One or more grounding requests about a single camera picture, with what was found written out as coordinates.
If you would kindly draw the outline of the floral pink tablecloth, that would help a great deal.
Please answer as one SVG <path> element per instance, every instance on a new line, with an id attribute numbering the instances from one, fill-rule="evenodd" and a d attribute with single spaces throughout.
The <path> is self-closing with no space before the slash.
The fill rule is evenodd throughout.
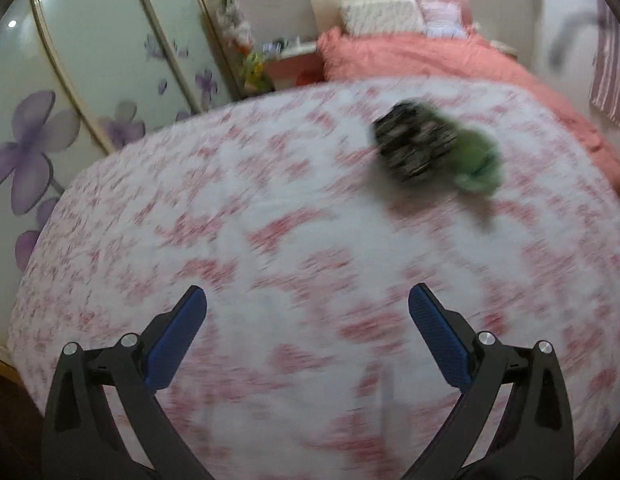
<path id="1" fill-rule="evenodd" d="M 407 99 L 492 136 L 496 194 L 388 174 L 372 122 Z M 8 348 L 43 405 L 66 342 L 110 346 L 197 285 L 208 315 L 159 401 L 215 477 L 395 479 L 458 398 L 410 320 L 421 282 L 506 344 L 555 347 L 587 466 L 620 422 L 620 200 L 508 84 L 320 84 L 128 145 L 53 210 Z"/>

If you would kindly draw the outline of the green cloth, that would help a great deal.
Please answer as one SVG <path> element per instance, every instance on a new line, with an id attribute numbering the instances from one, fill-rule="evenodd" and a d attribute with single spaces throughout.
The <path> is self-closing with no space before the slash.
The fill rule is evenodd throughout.
<path id="1" fill-rule="evenodd" d="M 441 110 L 435 115 L 450 129 L 454 139 L 444 155 L 444 168 L 463 192 L 491 196 L 503 182 L 503 158 L 493 136 L 478 127 L 459 122 Z"/>

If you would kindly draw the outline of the black floral scrunchie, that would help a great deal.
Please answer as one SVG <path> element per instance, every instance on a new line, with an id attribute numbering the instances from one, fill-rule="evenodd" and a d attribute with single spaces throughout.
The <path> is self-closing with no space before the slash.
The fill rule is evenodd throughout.
<path id="1" fill-rule="evenodd" d="M 405 100 L 372 123 L 377 153 L 401 181 L 429 178 L 454 148 L 459 126 L 427 102 Z"/>

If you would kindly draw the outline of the pink striped curtain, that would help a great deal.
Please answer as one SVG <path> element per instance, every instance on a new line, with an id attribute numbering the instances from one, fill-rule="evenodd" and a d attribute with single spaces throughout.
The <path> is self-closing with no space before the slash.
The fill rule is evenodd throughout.
<path id="1" fill-rule="evenodd" d="M 620 130 L 620 24 L 605 0 L 598 3 L 598 50 L 591 104 Z"/>

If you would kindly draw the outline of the floral sliding wardrobe door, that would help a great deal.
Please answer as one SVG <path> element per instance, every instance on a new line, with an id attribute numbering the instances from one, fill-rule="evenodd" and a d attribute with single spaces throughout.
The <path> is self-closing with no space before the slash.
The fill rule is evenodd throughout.
<path id="1" fill-rule="evenodd" d="M 0 347 L 74 177 L 235 97 L 205 0 L 0 1 Z"/>

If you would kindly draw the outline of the salmon pink duvet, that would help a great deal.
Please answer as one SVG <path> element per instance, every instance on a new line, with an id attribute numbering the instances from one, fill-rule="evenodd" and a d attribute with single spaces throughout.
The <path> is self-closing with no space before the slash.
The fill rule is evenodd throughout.
<path id="1" fill-rule="evenodd" d="M 429 38 L 413 32 L 353 37 L 334 27 L 319 36 L 318 52 L 327 81 L 429 76 L 523 88 L 576 137 L 620 198 L 620 157 L 613 144 L 560 92 L 477 34 L 467 39 Z"/>

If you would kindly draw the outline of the pink nightstand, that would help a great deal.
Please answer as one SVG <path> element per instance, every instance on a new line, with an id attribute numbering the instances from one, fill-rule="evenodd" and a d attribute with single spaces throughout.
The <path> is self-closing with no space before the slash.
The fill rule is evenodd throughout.
<path id="1" fill-rule="evenodd" d="M 275 91 L 318 84 L 324 81 L 323 58 L 316 42 L 291 47 L 264 64 L 264 72 Z"/>

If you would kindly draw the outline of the striped pink pillow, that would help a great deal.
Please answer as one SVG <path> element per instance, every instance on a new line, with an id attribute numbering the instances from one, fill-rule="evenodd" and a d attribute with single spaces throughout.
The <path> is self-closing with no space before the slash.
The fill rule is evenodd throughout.
<path id="1" fill-rule="evenodd" d="M 418 0 L 424 22 L 425 35 L 439 39 L 466 39 L 463 10 L 454 1 Z"/>

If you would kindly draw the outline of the floral white pillow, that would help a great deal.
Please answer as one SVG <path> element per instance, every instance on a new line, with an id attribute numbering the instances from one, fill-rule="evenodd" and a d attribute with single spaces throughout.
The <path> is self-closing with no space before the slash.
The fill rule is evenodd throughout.
<path id="1" fill-rule="evenodd" d="M 339 14 L 350 36 L 424 32 L 418 0 L 344 0 Z"/>

